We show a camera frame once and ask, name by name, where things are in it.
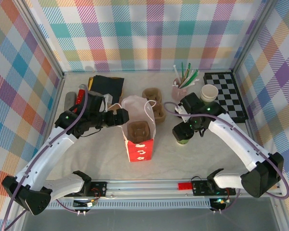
cardboard cup holder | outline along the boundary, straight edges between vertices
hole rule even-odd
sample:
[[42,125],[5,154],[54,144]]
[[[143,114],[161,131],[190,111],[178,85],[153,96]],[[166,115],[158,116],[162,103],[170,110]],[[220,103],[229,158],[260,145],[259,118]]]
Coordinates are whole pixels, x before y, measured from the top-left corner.
[[166,113],[165,113],[163,105],[157,102],[156,105],[152,109],[153,109],[155,123],[159,124],[159,123],[164,122],[166,119]]
[[147,88],[143,91],[143,98],[162,103],[162,92],[158,88]]
[[142,143],[151,138],[150,127],[146,121],[131,122],[127,125],[128,140]]

white paper cup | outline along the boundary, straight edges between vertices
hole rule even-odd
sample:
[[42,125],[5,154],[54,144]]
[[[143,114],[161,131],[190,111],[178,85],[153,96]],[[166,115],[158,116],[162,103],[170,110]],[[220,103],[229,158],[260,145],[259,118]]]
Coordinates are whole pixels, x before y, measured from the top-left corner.
[[202,87],[200,98],[202,101],[209,103],[209,102],[214,101],[217,95],[218,95],[218,89],[216,88],[216,86],[207,84]]

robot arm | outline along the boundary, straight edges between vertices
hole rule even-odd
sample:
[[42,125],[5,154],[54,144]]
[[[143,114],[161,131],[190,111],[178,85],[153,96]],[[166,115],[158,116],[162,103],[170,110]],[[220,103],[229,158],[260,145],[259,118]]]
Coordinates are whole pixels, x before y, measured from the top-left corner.
[[[125,109],[118,109],[115,112],[107,110],[105,100],[107,97],[95,92],[89,92],[88,102],[80,120],[55,142],[50,144],[49,142],[53,138],[76,120],[84,106],[84,102],[60,114],[46,142],[31,161],[17,173],[16,177],[7,176],[3,180],[3,187],[10,197],[12,197],[23,176],[26,178],[20,186],[15,201],[33,215],[41,213],[50,201],[64,195],[77,192],[86,194],[90,189],[91,178],[80,171],[75,171],[73,174],[58,180],[46,179],[66,150],[89,128],[112,127],[122,125],[129,120],[128,112]],[[40,158],[37,158],[40,152],[44,153]],[[27,168],[33,161],[35,162],[33,167],[26,174]]]
[[[210,114],[232,125],[230,128],[223,122],[210,117],[184,116],[182,117],[184,121],[172,130],[176,139],[182,141],[192,138],[195,132],[199,132],[203,136],[204,131],[208,129],[220,137],[241,159],[246,168],[244,173],[229,172],[221,168],[207,177],[208,186],[212,190],[240,188],[245,189],[254,197],[260,197],[280,181],[280,176],[273,167],[251,148],[247,141],[259,148],[280,171],[283,168],[283,157],[279,153],[270,154],[259,146],[234,123],[229,114],[225,113],[225,110],[218,103],[211,102],[205,105],[194,93],[191,93],[181,100],[176,111],[180,114]],[[244,134],[245,138],[238,136],[234,128]]]

plaid wall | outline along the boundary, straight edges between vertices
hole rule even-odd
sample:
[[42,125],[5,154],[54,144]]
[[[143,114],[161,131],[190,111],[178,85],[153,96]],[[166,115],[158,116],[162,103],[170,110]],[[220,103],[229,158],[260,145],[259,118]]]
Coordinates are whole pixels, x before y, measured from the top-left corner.
[[26,0],[65,71],[229,69],[265,0]]
[[277,3],[237,79],[258,141],[284,156],[289,180],[289,0]]
[[12,0],[0,0],[0,230],[15,175],[43,141],[59,77]]

red paper bag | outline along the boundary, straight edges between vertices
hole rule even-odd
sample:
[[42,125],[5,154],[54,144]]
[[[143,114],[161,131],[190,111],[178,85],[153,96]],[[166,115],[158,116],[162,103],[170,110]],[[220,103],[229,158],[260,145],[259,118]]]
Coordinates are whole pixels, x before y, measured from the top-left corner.
[[[136,95],[129,96],[122,101],[122,108],[129,112],[129,121],[122,125],[125,147],[130,162],[151,160],[153,153],[154,137],[156,133],[155,120],[152,106],[148,100]],[[136,121],[146,121],[150,128],[151,139],[142,143],[133,143],[128,140],[128,124]]]

